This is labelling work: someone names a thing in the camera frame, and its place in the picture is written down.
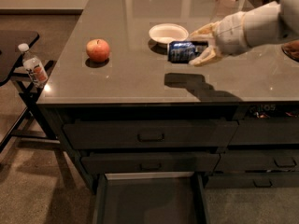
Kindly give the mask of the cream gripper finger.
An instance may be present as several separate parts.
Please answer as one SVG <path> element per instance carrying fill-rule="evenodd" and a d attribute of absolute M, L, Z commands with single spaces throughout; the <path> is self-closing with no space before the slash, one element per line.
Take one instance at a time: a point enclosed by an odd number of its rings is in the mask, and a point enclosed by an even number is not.
<path fill-rule="evenodd" d="M 211 22 L 206 24 L 199 29 L 190 33 L 189 38 L 197 39 L 197 38 L 213 38 L 215 36 L 216 28 L 219 26 L 219 22 Z"/>
<path fill-rule="evenodd" d="M 189 65 L 192 66 L 203 66 L 210 63 L 215 63 L 222 59 L 220 51 L 213 47 L 208 46 L 198 57 L 189 61 Z"/>

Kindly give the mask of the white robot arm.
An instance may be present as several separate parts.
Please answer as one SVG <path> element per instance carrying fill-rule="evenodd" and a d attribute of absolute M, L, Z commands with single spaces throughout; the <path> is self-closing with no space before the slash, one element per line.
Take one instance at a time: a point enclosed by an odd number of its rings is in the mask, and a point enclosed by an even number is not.
<path fill-rule="evenodd" d="M 190 41 L 208 43 L 189 65 L 202 66 L 237 56 L 267 44 L 283 44 L 299 37 L 299 0 L 273 1 L 247 12 L 236 12 L 193 31 Z"/>

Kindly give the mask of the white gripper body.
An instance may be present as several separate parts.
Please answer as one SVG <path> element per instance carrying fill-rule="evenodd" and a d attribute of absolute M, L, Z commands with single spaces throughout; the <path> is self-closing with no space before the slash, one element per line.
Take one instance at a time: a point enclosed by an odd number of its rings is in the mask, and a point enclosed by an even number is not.
<path fill-rule="evenodd" d="M 214 29 L 215 45 L 221 55 L 236 56 L 249 50 L 245 38 L 244 12 L 228 15 L 219 21 Z"/>

